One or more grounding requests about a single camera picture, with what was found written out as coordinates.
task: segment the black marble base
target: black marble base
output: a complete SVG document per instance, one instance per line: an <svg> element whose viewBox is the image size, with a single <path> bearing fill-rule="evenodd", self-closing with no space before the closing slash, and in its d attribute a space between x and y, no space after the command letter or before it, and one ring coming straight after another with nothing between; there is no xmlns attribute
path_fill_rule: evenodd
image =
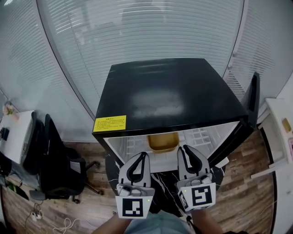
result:
<svg viewBox="0 0 293 234"><path fill-rule="evenodd" d="M120 165L113 157L107 156L106 173L115 194L117 194L116 186L118 184L119 170ZM211 169L211 173L213 175L212 182L216 183L216 189L218 190L225 174L225 166L222 168L214 167ZM151 187L156 190L150 207L151 213L158 213L160 210L163 210L178 217L184 215L184 209L175 185L178 181L179 174L177 170L151 174Z"/></svg>

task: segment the wooden floor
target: wooden floor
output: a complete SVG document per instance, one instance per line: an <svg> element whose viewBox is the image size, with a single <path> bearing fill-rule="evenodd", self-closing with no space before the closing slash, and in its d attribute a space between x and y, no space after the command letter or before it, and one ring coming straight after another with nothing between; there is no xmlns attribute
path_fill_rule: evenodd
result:
<svg viewBox="0 0 293 234"><path fill-rule="evenodd" d="M105 151L99 144L67 143L75 148L88 162L97 160L101 167L93 167L88 172L91 184L103 189L105 195L100 197L85 188L80 195L80 204L70 200L46 200L41 205L44 218L37 222L27 220L29 234L52 234L53 227L64 227L64 219L72 221L81 218L98 227L116 211L114 192L105 174ZM223 183L217 192L217 203L210 208L223 230L246 230L250 234L268 234L271 230L273 216L274 190L272 175L251 180L250 175L267 168L264 141L259 131L254 132L230 156ZM22 185L27 192L31 189ZM25 219L33 208L34 202L19 197L14 192L3 189L4 209L7 220L18 234L25 234ZM76 220L74 226L67 230L69 234L91 233L95 228L84 221Z"/></svg>

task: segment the window blinds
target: window blinds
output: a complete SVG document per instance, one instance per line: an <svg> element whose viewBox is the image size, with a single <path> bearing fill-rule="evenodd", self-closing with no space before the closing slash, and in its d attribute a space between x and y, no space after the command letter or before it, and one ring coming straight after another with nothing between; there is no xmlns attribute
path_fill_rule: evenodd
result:
<svg viewBox="0 0 293 234"><path fill-rule="evenodd" d="M252 0L227 83L241 100L260 74L260 104L277 97L293 70L293 2Z"/></svg>
<svg viewBox="0 0 293 234"><path fill-rule="evenodd" d="M223 76L242 1L42 0L50 41L95 114L111 65L205 58Z"/></svg>
<svg viewBox="0 0 293 234"><path fill-rule="evenodd" d="M87 122L56 69L32 0L0 2L0 70L1 89L19 111L50 114L63 140L93 140L93 122Z"/></svg>

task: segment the black mini fridge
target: black mini fridge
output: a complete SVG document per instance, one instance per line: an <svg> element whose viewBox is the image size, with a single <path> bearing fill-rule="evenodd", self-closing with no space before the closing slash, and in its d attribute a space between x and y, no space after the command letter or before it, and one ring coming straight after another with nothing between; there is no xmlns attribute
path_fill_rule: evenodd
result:
<svg viewBox="0 0 293 234"><path fill-rule="evenodd" d="M109 71L92 134L119 165L145 151L152 173L176 170L178 147L187 144L213 167L256 128L259 96L257 73L239 102L202 58L116 64ZM168 149L156 145L161 138L171 139Z"/></svg>

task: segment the fridge top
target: fridge top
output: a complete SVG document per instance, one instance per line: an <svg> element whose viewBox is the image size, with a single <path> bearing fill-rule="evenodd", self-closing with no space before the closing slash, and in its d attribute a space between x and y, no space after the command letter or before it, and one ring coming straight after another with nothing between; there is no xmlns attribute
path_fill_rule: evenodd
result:
<svg viewBox="0 0 293 234"><path fill-rule="evenodd" d="M234 93L205 59L137 61L111 66L93 135L118 137L179 131L239 121L247 116Z"/></svg>

